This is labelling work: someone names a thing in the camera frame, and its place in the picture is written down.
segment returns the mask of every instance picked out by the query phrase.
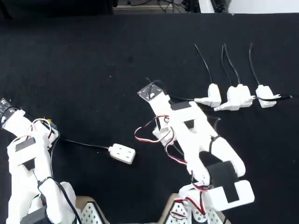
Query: white plug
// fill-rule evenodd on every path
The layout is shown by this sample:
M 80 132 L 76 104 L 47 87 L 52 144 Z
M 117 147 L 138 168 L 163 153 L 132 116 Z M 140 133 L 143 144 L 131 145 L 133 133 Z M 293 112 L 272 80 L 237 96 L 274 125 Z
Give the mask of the white plug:
M 208 97 L 195 98 L 196 103 L 204 104 L 210 107 L 217 107 L 221 104 L 220 91 L 217 84 L 211 83 L 207 90 Z
M 240 109 L 240 97 L 236 87 L 230 86 L 227 92 L 228 101 L 214 108 L 214 111 L 237 111 Z
M 275 99 L 279 98 L 279 95 L 273 95 L 269 86 L 258 85 L 256 89 L 256 96 L 262 99 Z M 264 101 L 258 99 L 262 108 L 273 107 L 276 101 Z
M 254 96 L 251 96 L 248 86 L 238 84 L 236 88 L 239 93 L 241 107 L 250 107 L 254 100 Z
M 126 164 L 132 164 L 135 157 L 135 150 L 120 144 L 113 144 L 109 147 L 109 153 L 112 158 L 124 162 Z

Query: black cable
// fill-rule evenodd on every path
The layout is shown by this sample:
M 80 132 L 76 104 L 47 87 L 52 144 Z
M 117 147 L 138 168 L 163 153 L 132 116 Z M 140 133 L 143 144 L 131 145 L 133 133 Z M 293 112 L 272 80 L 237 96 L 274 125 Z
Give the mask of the black cable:
M 232 86 L 232 80 L 229 77 L 228 71 L 226 70 L 226 68 L 224 67 L 224 63 L 223 63 L 223 54 L 224 54 L 224 46 L 222 46 L 221 49 L 221 66 L 223 68 L 223 70 L 225 71 L 226 76 L 228 77 L 229 80 L 229 85 Z
M 77 218 L 77 221 L 79 222 L 79 224 L 82 224 L 82 221 L 81 221 L 81 219 L 80 219 L 79 214 L 77 213 L 75 207 L 73 206 L 73 204 L 71 203 L 69 197 L 67 196 L 67 193 L 66 193 L 65 189 L 63 188 L 63 186 L 62 186 L 60 183 L 56 182 L 52 177 L 48 176 L 46 179 L 44 179 L 43 181 L 41 181 L 41 182 L 39 182 L 39 183 L 37 184 L 37 189 L 39 190 L 40 186 L 41 186 L 43 183 L 45 183 L 48 179 L 52 179 L 52 180 L 54 181 L 54 183 L 59 187 L 59 189 L 61 190 L 62 194 L 64 195 L 64 197 L 65 197 L 67 203 L 69 204 L 71 210 L 74 212 L 74 214 L 75 214 L 75 216 L 76 216 L 76 218 Z
M 223 220 L 223 224 L 225 224 L 227 220 L 228 220 L 228 218 L 225 216 L 225 218 Z
M 152 81 L 152 82 L 150 83 L 149 91 L 148 91 L 148 97 L 149 97 L 149 100 L 152 99 L 151 96 L 150 96 L 150 94 L 151 94 L 151 90 L 152 90 L 152 88 L 153 88 L 153 85 L 156 84 L 156 83 L 159 83 L 159 84 L 162 86 L 162 90 L 163 90 L 164 94 L 167 95 L 167 93 L 166 93 L 166 89 L 165 89 L 165 86 L 164 86 L 163 82 L 162 82 L 161 80 L 157 79 L 157 80 L 154 80 L 154 81 Z
M 204 59 L 204 57 L 203 57 L 201 51 L 198 49 L 198 47 L 197 47 L 196 44 L 194 44 L 194 46 L 195 46 L 195 49 L 196 49 L 196 51 L 198 52 L 199 56 L 201 57 L 201 59 L 202 59 L 203 62 L 205 63 L 206 70 L 207 70 L 207 72 L 209 73 L 209 77 L 210 77 L 211 83 L 214 83 L 214 82 L 213 82 L 213 78 L 212 78 L 211 71 L 210 71 L 210 69 L 209 69 L 209 67 L 208 67 L 208 65 L 207 65 L 207 63 L 206 63 L 206 61 L 205 61 L 205 59 Z
M 162 11 L 164 12 L 164 13 L 166 13 L 166 10 L 161 6 L 161 4 L 160 4 L 160 1 L 161 0 L 157 0 L 157 4 L 160 6 L 160 8 L 162 9 Z
M 4 117 L 5 112 L 8 111 L 8 110 L 11 109 L 11 108 L 20 110 L 19 107 L 15 107 L 15 106 L 9 106 L 8 108 L 6 108 L 6 109 L 3 111 L 3 113 L 1 114 L 1 116 L 0 116 L 0 129 L 2 128 L 2 119 L 3 119 L 3 117 Z
M 251 71 L 252 71 L 252 74 L 254 76 L 254 78 L 256 79 L 256 82 L 258 85 L 260 85 L 261 83 L 259 82 L 257 76 L 256 76 L 256 72 L 254 71 L 254 68 L 253 68 L 253 63 L 252 63 L 252 58 L 251 58 L 251 52 L 252 52 L 252 43 L 250 44 L 250 48 L 249 48 L 249 63 L 250 63 L 250 68 L 251 68 Z
M 232 64 L 232 61 L 230 60 L 230 57 L 228 55 L 228 49 L 227 49 L 226 43 L 224 44 L 224 49 L 225 49 L 226 57 L 228 58 L 228 62 L 230 64 L 230 66 L 233 68 L 235 75 L 237 76 L 238 84 L 241 84 L 239 73 L 238 73 L 237 69 L 235 68 L 235 66 Z
M 178 99 L 178 100 L 184 100 L 184 101 L 194 101 L 194 99 L 189 99 L 189 98 L 182 98 L 182 97 L 175 97 L 173 95 L 169 95 L 171 99 Z
M 280 100 L 286 100 L 286 99 L 299 98 L 299 95 L 280 94 L 279 98 L 273 98 L 273 99 L 264 99 L 264 98 L 260 98 L 260 97 L 256 97 L 256 98 L 260 99 L 262 101 L 271 102 L 271 101 L 280 101 Z
M 152 0 L 147 0 L 147 1 L 142 2 L 142 3 L 132 5 L 131 1 L 128 0 L 128 1 L 127 1 L 127 4 L 130 5 L 130 6 L 135 7 L 135 6 L 143 6 L 143 5 L 146 5 L 146 4 L 150 3 L 151 1 L 152 1 Z
M 216 121 L 214 122 L 213 128 L 214 128 L 214 130 L 218 133 L 218 131 L 217 131 L 217 125 L 218 125 L 218 122 L 221 120 L 221 118 L 214 117 L 214 116 L 210 116 L 210 115 L 207 115 L 207 118 L 208 118 L 208 119 L 215 119 L 215 120 L 216 120 Z
M 82 143 L 82 142 L 79 142 L 79 141 L 73 141 L 73 140 L 69 140 L 69 139 L 66 139 L 66 138 L 62 138 L 61 140 L 62 141 L 66 141 L 66 142 L 70 142 L 70 143 L 73 143 L 73 144 L 77 144 L 77 145 L 80 145 L 80 146 L 87 146 L 87 147 L 92 147 L 92 148 L 109 149 L 109 147 L 106 147 L 106 146 L 85 144 L 85 143 Z
M 172 145 L 182 156 L 184 156 L 184 153 L 181 151 L 181 150 L 179 150 L 179 148 L 175 145 L 175 144 L 173 144 Z

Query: black tablecloth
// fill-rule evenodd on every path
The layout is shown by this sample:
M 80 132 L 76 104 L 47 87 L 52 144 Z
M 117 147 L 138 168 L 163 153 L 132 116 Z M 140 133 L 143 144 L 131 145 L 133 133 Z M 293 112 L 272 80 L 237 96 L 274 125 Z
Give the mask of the black tablecloth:
M 154 114 L 136 92 L 161 79 L 169 93 L 206 96 L 209 78 L 194 50 L 210 65 L 223 100 L 229 87 L 220 66 L 221 45 L 242 83 L 254 94 L 248 49 L 260 81 L 276 93 L 298 93 L 298 14 L 126 15 L 21 21 L 0 27 L 0 96 L 36 117 L 51 118 L 64 136 L 86 143 L 121 143 L 136 149 L 130 166 L 104 150 L 59 142 L 57 180 L 93 197 L 112 223 L 154 222 L 171 193 L 189 184 L 186 168 L 160 144 L 137 142 L 134 130 Z M 231 72 L 234 84 L 236 79 Z M 222 135 L 243 159 L 255 202 L 225 212 L 234 224 L 291 223 L 296 219 L 298 100 L 261 109 L 256 101 L 217 112 Z M 0 132 L 1 220 L 11 193 L 6 146 Z

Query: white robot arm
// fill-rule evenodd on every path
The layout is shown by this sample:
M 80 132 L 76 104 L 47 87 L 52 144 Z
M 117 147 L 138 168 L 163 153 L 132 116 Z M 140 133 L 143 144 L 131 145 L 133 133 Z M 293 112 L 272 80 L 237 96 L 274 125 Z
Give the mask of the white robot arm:
M 73 223 L 80 212 L 74 208 L 75 192 L 69 183 L 54 181 L 48 152 L 55 145 L 59 131 L 48 120 L 31 122 L 24 115 L 23 110 L 1 100 L 1 127 L 16 135 L 7 147 L 12 176 L 7 224 L 28 224 L 42 219 L 54 224 Z M 34 168 L 26 168 L 31 161 Z
M 170 104 L 170 97 L 154 83 L 138 91 L 138 95 L 150 104 L 159 119 L 153 134 L 161 140 L 167 153 L 169 145 L 175 140 L 179 143 L 185 160 L 181 163 L 198 181 L 184 186 L 179 192 L 181 198 L 190 197 L 200 204 L 198 199 L 201 197 L 196 187 L 201 190 L 200 195 L 207 209 L 222 211 L 254 201 L 250 183 L 238 180 L 245 174 L 243 161 L 211 127 L 207 116 L 195 102 Z M 205 167 L 199 158 L 202 151 L 210 152 L 222 162 Z

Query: perforated metal base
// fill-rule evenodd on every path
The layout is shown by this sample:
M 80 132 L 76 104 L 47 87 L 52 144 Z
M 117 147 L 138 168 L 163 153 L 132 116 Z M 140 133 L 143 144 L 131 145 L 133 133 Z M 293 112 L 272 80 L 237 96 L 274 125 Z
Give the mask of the perforated metal base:
M 172 209 L 169 211 L 169 214 L 165 220 L 164 224 L 191 224 L 192 220 L 190 218 L 183 218 L 176 216 L 174 214 L 171 215 L 171 212 L 177 212 L 181 215 L 188 216 L 188 212 L 185 207 L 180 203 L 174 203 L 172 205 Z M 197 223 L 203 224 L 222 224 L 223 222 L 217 215 L 214 210 L 207 210 L 206 215 L 202 215 L 197 209 L 192 210 L 192 215 L 194 221 Z
M 80 215 L 82 224 L 104 224 L 102 216 L 93 202 L 88 202 Z

